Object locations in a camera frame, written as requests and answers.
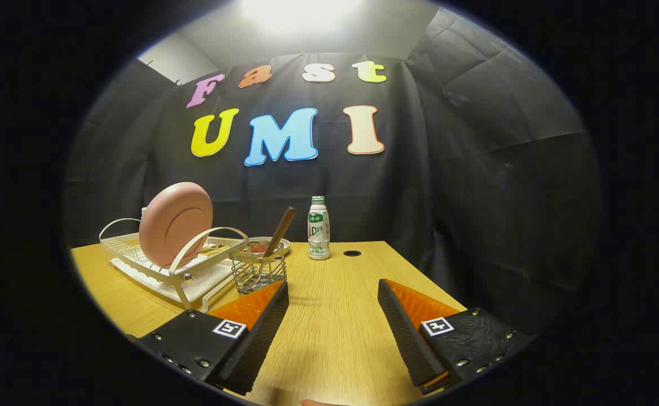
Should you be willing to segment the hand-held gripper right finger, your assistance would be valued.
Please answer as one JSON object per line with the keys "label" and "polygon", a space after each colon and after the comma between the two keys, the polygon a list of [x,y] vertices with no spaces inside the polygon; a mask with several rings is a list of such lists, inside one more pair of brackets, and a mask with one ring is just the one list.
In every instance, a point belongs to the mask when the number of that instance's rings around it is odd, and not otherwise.
{"label": "hand-held gripper right finger", "polygon": [[378,303],[424,395],[476,380],[533,339],[483,308],[458,310],[389,279],[379,280]]}

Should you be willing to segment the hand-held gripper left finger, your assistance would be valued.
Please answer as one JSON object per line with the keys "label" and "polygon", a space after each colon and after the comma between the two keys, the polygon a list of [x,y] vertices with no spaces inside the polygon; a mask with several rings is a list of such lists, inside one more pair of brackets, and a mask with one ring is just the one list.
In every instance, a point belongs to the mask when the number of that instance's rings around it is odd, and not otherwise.
{"label": "hand-held gripper left finger", "polygon": [[189,309],[130,342],[221,390],[252,391],[290,305],[280,280],[210,311]]}

